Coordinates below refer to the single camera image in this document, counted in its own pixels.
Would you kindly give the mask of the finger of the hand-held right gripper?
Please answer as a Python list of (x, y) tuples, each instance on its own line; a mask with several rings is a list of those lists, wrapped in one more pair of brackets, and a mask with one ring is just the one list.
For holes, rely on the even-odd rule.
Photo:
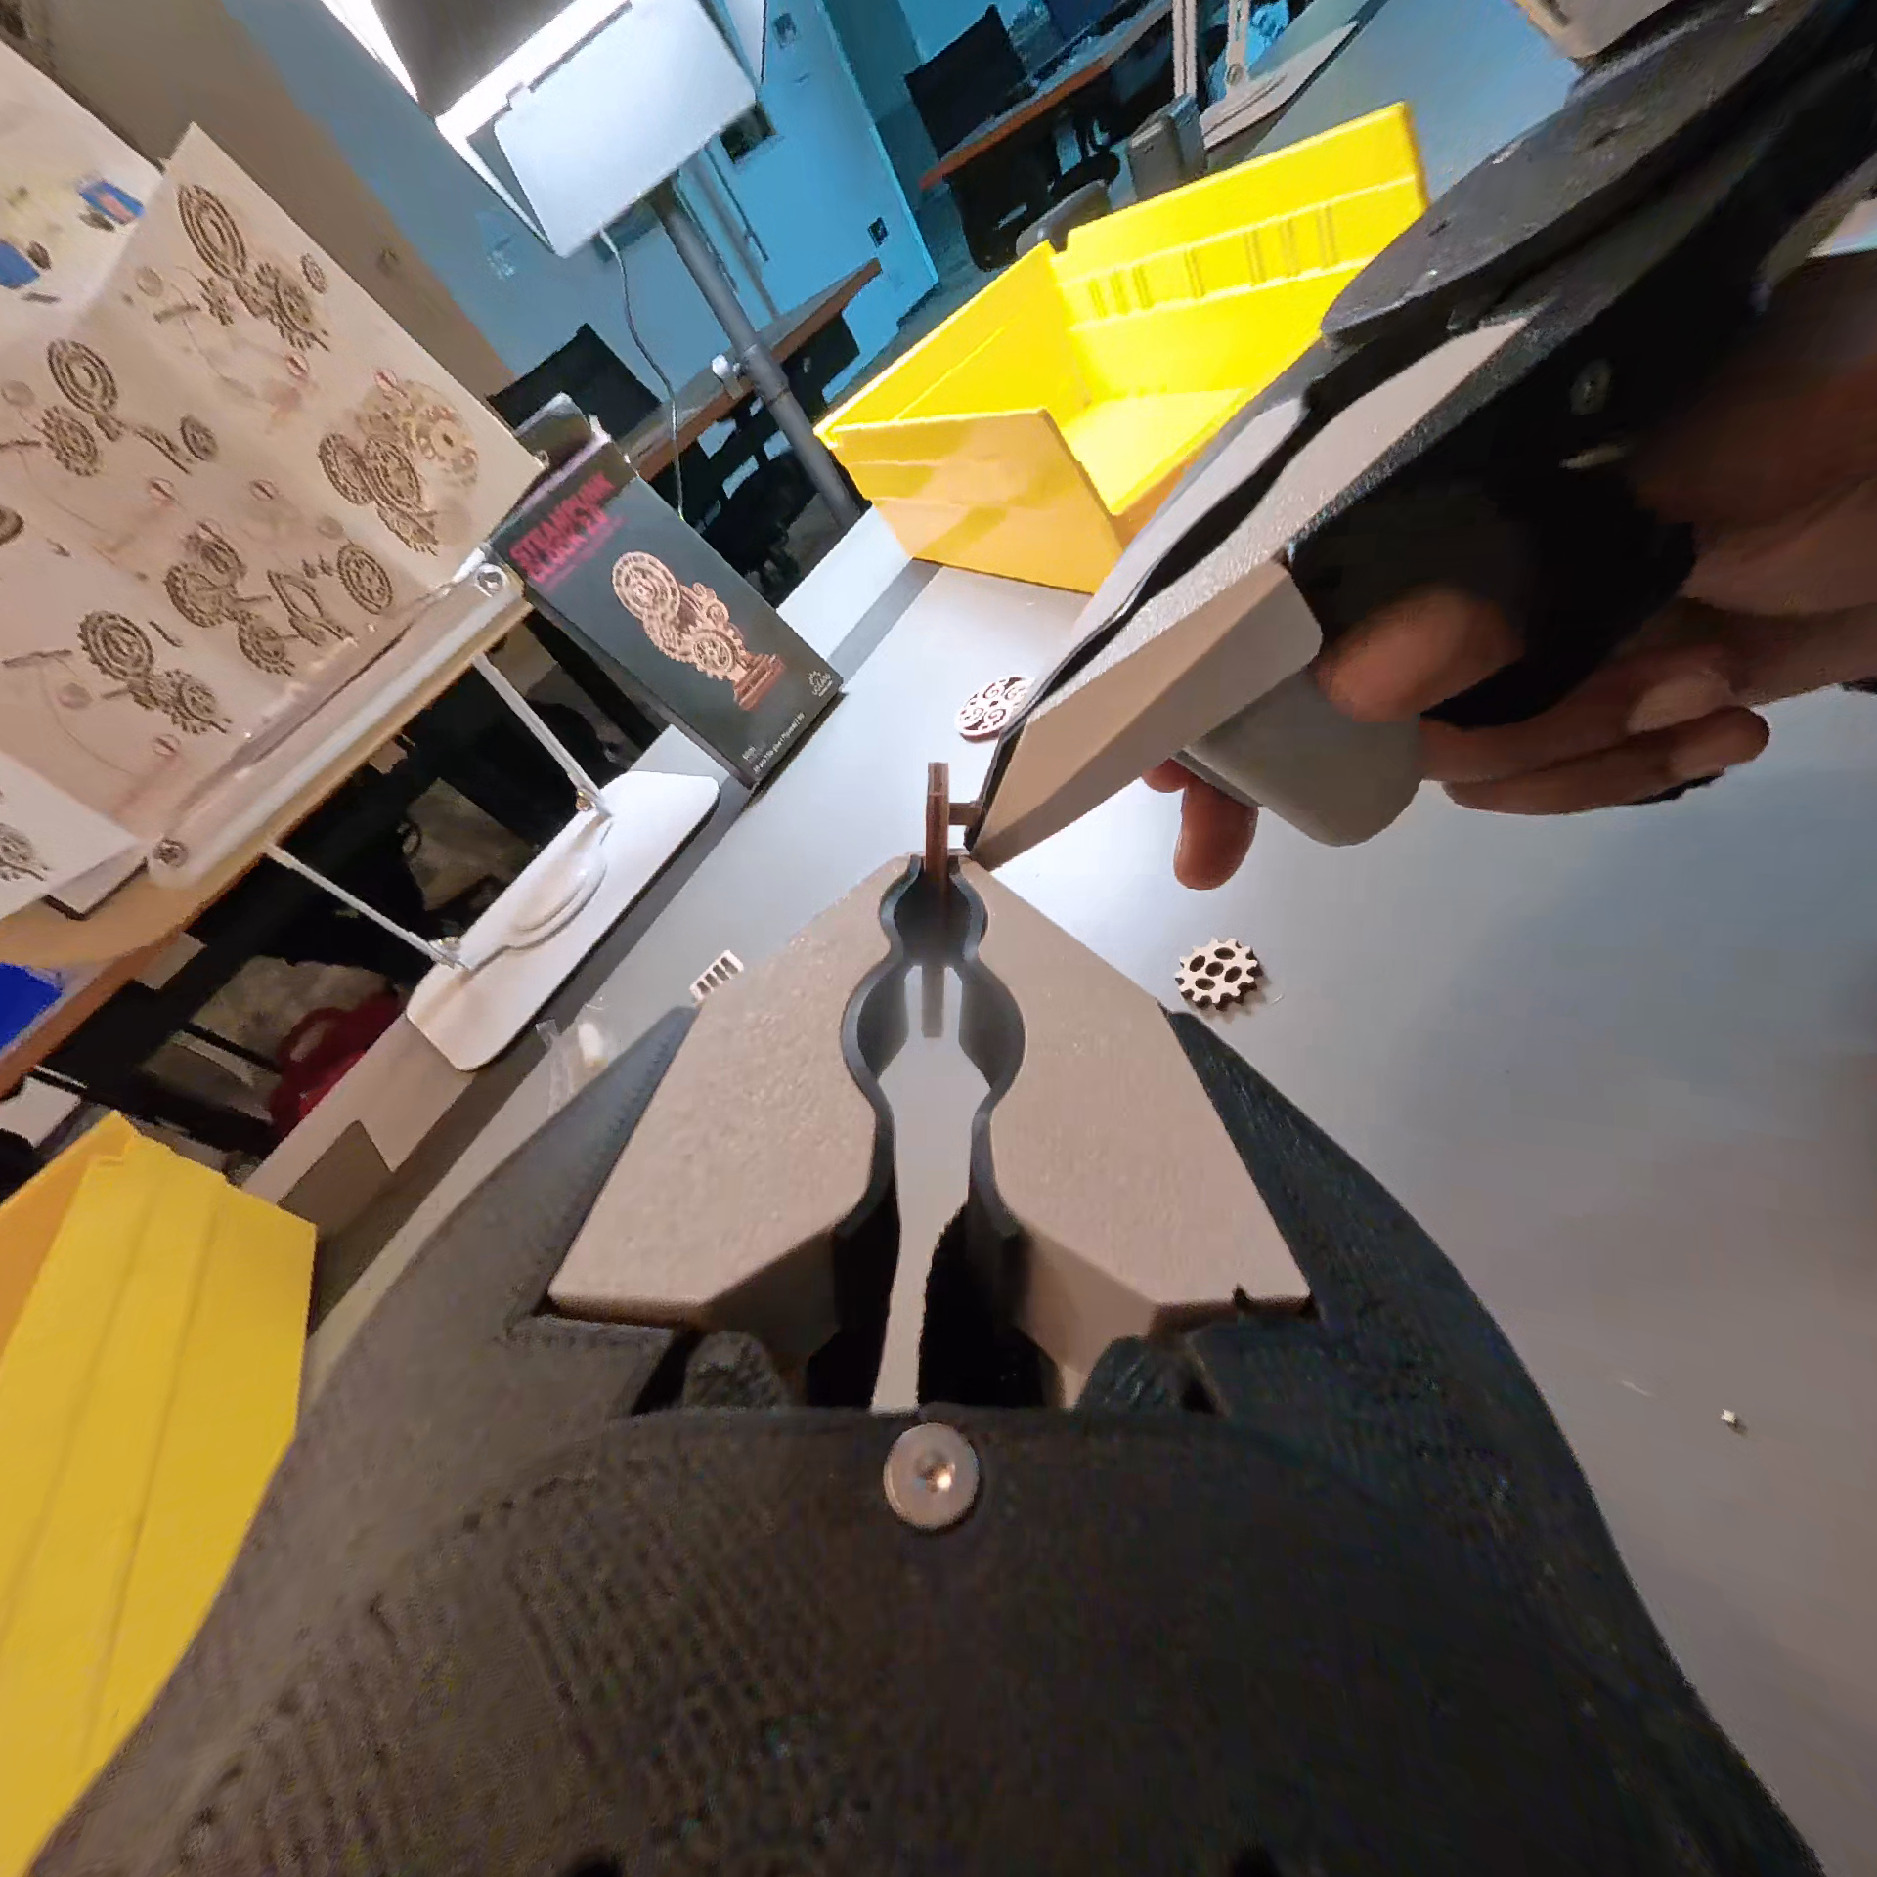
[(1282, 464), (1321, 434), (1321, 406), (1327, 352), (1302, 352), (1185, 464), (1168, 501), (1147, 520), (1147, 537), (1074, 616), (1074, 650), (1028, 689), (1024, 717), (1040, 717), (1160, 588), (1179, 588), (1212, 538), (1248, 520)]
[(1124, 633), (1024, 717), (999, 745), (999, 778), (980, 790), (968, 851), (999, 871), (1168, 752), (1192, 752), (1205, 787), (1321, 850), (1391, 834), (1421, 790), (1421, 735), (1350, 728), (1313, 689), (1327, 604), (1302, 604), (1282, 547), (1520, 327), (1524, 317), (1490, 317), (1452, 339), (1338, 411), (1222, 547), (1147, 597)]

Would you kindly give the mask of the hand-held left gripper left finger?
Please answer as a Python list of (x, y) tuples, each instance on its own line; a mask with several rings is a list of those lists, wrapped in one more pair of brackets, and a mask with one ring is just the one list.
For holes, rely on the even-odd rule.
[(879, 1074), (908, 1045), (908, 882), (908, 851), (870, 871), (692, 1005), (550, 1280), (567, 1319), (722, 1324), (787, 1380), (879, 1380), (897, 1271)]

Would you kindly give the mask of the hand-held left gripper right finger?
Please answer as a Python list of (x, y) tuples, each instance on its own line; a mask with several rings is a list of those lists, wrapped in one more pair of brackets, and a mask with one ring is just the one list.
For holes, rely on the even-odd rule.
[(1017, 1240), (1017, 1324), (1059, 1380), (1108, 1339), (1233, 1315), (1302, 1315), (1313, 1280), (1276, 1228), (1179, 1015), (990, 871), (953, 863), (980, 932), (980, 1040), (990, 1045), (983, 1209)]

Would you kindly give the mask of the wooden ring base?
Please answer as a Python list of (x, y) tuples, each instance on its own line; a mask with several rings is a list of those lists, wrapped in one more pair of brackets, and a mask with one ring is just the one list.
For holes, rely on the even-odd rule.
[(917, 979), (927, 979), (927, 1040), (943, 1040), (943, 979), (968, 949), (968, 897), (953, 882), (953, 769), (927, 766), (927, 897), (917, 897)]

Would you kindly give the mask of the yellow plastic bin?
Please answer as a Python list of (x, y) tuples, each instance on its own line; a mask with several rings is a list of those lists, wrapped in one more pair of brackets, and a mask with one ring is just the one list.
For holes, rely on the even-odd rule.
[(0, 1209), (0, 1870), (198, 1639), (295, 1434), (311, 1224), (104, 1110)]
[(1414, 103), (1350, 115), (1024, 254), (815, 434), (908, 556), (1090, 597), (1421, 216)]

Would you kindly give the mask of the person's right hand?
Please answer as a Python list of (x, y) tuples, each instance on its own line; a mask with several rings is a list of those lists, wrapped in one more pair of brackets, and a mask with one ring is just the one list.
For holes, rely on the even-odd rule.
[(1639, 811), (1774, 745), (1762, 706), (1877, 682), (1877, 254), (1781, 282), (1691, 411), (1633, 451), (1645, 508), (1691, 526), (1691, 571), (1585, 689), (1524, 728), (1438, 706), (1520, 653), (1520, 622), (1421, 588), (1350, 622), (1313, 689), (1414, 728), (1421, 769), (1490, 818)]

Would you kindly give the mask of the clear plastic parts bag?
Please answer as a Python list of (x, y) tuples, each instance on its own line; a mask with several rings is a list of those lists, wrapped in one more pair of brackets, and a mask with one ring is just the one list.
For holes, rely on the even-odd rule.
[(614, 999), (591, 999), (569, 1019), (533, 1019), (533, 1040), (550, 1110), (567, 1110), (625, 1055)]

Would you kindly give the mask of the white book stand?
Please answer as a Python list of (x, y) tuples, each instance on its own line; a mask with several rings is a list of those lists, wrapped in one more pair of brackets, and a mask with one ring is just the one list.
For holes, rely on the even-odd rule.
[(432, 588), (386, 650), (368, 650), (368, 667), (329, 682), (278, 735), (242, 741), (198, 790), (182, 790), (182, 811), (159, 818), (159, 840), (127, 840), (6, 752), (6, 787), (30, 790), (30, 863), (45, 871), (6, 882), (6, 958), (77, 968), (170, 949), (258, 851), (340, 897), (311, 863), (284, 851), (284, 834), (295, 834), (446, 689), (481, 671), (558, 778), (569, 778), (569, 826), (453, 949), (409, 940), (386, 914), (368, 926), (431, 958), (404, 1019), (453, 1070), (491, 1070), (715, 818), (715, 778), (625, 769), (603, 787), (491, 667), (514, 622), (528, 622), (517, 571), (500, 556), (460, 568), (460, 580)]

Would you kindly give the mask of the red backpack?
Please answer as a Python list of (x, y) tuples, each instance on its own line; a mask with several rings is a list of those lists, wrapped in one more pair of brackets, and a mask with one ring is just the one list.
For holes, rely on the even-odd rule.
[(289, 1136), (379, 1045), (399, 1015), (404, 999), (373, 988), (358, 1005), (311, 1005), (308, 1019), (289, 1019), (268, 1092), (278, 1136)]

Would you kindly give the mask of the light stand pole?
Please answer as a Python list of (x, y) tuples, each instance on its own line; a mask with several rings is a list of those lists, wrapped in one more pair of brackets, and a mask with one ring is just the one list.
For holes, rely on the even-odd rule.
[(787, 369), (781, 369), (772, 341), (757, 339), (757, 317), (747, 317), (732, 273), (715, 268), (701, 224), (692, 224), (685, 196), (682, 196), (682, 180), (666, 177), (666, 180), (651, 188), (651, 209), (659, 209), (672, 254), (685, 262), (692, 292), (711, 298), (711, 310), (715, 310), (732, 359), (747, 369), (760, 411), (772, 411), (781, 434), (787, 434), (787, 451), (805, 458), (806, 490), (830, 501), (836, 526), (858, 526), (860, 501), (858, 501), (847, 473), (836, 473), (830, 451), (815, 443), (815, 426), (806, 426), (806, 411), (805, 411)]

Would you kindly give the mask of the black product box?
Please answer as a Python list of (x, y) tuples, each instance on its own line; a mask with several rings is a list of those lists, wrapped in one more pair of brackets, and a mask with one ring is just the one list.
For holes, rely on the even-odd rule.
[(491, 537), (528, 604), (615, 689), (711, 745), (744, 787), (772, 787), (836, 705), (836, 671), (637, 473), (637, 458), (550, 394), (528, 434), (543, 479)]

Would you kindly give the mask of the black softbox light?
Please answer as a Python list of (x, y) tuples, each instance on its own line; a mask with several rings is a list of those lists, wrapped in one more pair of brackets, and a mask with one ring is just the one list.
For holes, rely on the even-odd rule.
[(757, 103), (760, 0), (373, 0), (446, 147), (569, 262)]

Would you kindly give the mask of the open instruction booklet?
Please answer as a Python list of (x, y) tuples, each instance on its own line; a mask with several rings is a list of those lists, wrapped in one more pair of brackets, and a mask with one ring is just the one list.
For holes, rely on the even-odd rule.
[(210, 128), (149, 162), (6, 47), (6, 914), (116, 894), (386, 653), (533, 473)]

